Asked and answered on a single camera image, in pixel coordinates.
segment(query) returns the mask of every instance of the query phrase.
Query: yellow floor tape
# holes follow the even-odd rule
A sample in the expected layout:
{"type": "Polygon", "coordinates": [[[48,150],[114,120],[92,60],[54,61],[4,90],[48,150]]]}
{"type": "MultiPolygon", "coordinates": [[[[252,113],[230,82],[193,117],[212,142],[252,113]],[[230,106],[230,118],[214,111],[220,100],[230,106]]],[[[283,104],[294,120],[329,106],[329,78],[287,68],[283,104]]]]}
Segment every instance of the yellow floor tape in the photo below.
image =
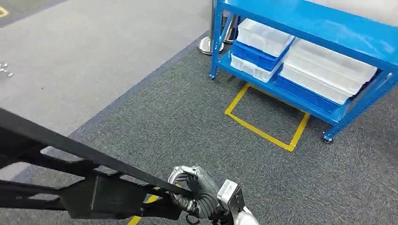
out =
{"type": "Polygon", "coordinates": [[[4,17],[8,15],[8,11],[0,6],[0,17],[4,17]]]}
{"type": "Polygon", "coordinates": [[[258,128],[256,128],[255,126],[243,121],[242,119],[238,118],[237,116],[232,114],[232,110],[235,108],[235,106],[237,105],[237,103],[240,101],[240,99],[242,99],[243,95],[246,93],[248,88],[255,88],[256,90],[261,91],[260,89],[251,86],[249,83],[246,83],[246,85],[239,91],[239,93],[236,95],[236,97],[234,98],[234,100],[232,100],[231,104],[228,106],[228,108],[225,110],[225,115],[230,116],[232,119],[234,119],[236,122],[238,122],[240,125],[244,126],[245,128],[255,132],[256,134],[262,136],[263,138],[269,140],[270,142],[276,144],[277,146],[284,148],[288,151],[293,151],[294,148],[297,145],[297,142],[299,142],[299,139],[301,137],[301,134],[303,133],[304,129],[306,128],[308,119],[310,118],[310,115],[308,113],[304,114],[303,119],[300,122],[300,125],[298,126],[296,132],[293,135],[293,138],[290,141],[290,144],[285,144],[282,141],[272,137],[271,135],[259,130],[258,128]]]}
{"type": "MultiPolygon", "coordinates": [[[[151,197],[148,198],[148,200],[145,203],[153,203],[158,198],[159,198],[158,196],[152,195],[151,197]]],[[[134,216],[133,219],[131,219],[127,225],[136,225],[140,220],[141,217],[134,216]]]]}

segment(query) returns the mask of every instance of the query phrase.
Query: stacked bins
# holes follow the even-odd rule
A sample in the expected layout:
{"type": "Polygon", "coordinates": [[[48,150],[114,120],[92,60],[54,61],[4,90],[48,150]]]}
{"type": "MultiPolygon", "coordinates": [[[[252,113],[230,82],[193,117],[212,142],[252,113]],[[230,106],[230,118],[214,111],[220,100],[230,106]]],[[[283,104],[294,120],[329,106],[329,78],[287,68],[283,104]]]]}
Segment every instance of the stacked bins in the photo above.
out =
{"type": "Polygon", "coordinates": [[[332,50],[296,40],[276,86],[320,110],[333,113],[358,93],[377,68],[332,50]]]}
{"type": "Polygon", "coordinates": [[[283,62],[294,36],[245,19],[238,26],[231,66],[268,82],[283,62]]]}

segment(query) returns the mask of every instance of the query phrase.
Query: black bracket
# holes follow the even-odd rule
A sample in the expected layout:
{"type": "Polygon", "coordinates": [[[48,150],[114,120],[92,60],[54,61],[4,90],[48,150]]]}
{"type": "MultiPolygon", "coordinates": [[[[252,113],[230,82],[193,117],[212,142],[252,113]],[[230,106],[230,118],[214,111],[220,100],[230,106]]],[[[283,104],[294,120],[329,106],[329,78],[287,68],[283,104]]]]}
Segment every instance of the black bracket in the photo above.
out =
{"type": "Polygon", "coordinates": [[[67,210],[72,218],[124,219],[140,216],[177,220],[181,210],[171,201],[169,193],[192,197],[191,191],[171,185],[1,108],[0,137],[0,169],[17,162],[26,162],[84,177],[62,188],[0,180],[0,208],[67,210]],[[82,160],[69,162],[40,153],[48,146],[82,160]],[[101,165],[117,172],[107,174],[95,170],[101,165]],[[123,175],[148,184],[123,180],[123,175]],[[32,198],[36,194],[58,197],[52,200],[32,198]],[[159,199],[144,203],[148,195],[157,195],[159,199]]]}

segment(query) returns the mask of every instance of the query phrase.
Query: shelf leg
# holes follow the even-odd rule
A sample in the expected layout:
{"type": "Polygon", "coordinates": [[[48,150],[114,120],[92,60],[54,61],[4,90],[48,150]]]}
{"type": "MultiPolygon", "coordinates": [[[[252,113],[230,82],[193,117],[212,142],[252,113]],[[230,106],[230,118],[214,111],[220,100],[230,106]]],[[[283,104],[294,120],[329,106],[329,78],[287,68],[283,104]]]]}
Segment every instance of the shelf leg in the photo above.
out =
{"type": "Polygon", "coordinates": [[[382,71],[368,86],[367,92],[354,105],[354,107],[332,129],[323,133],[325,141],[332,141],[333,137],[347,127],[354,119],[359,117],[373,103],[383,97],[398,83],[398,73],[382,71]]]}
{"type": "MultiPolygon", "coordinates": [[[[215,13],[214,13],[214,31],[213,31],[213,52],[217,53],[220,50],[222,40],[221,23],[222,23],[222,7],[220,7],[220,0],[215,0],[215,13]]],[[[212,55],[210,78],[214,79],[217,76],[217,61],[218,54],[212,55]]]]}

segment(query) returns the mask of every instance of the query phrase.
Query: shelf frame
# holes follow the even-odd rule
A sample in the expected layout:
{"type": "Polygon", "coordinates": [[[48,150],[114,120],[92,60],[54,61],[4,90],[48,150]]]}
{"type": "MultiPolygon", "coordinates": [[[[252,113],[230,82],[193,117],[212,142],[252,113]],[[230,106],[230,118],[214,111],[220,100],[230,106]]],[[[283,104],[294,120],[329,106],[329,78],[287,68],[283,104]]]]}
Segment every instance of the shelf frame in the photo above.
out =
{"type": "Polygon", "coordinates": [[[221,33],[222,12],[230,12],[230,16],[237,14],[249,18],[275,29],[292,34],[314,44],[326,47],[346,56],[368,63],[381,69],[367,85],[363,95],[350,108],[350,101],[339,107],[333,114],[322,112],[296,96],[283,92],[273,84],[274,77],[264,83],[242,71],[230,66],[230,51],[219,58],[213,54],[211,60],[210,78],[217,76],[217,68],[222,68],[232,75],[245,80],[261,90],[270,93],[284,102],[307,112],[327,123],[331,128],[323,132],[323,139],[329,143],[345,127],[350,125],[365,110],[377,100],[393,89],[398,83],[398,28],[371,21],[369,19],[351,15],[332,8],[323,7],[305,0],[272,1],[272,0],[216,0],[214,10],[213,52],[217,53],[225,35],[221,33]],[[305,12],[314,11],[315,15],[304,15],[305,12]],[[317,20],[320,27],[308,27],[309,20],[317,20]],[[325,21],[338,21],[346,30],[354,30],[354,35],[341,38],[341,33],[324,27],[325,21]]]}

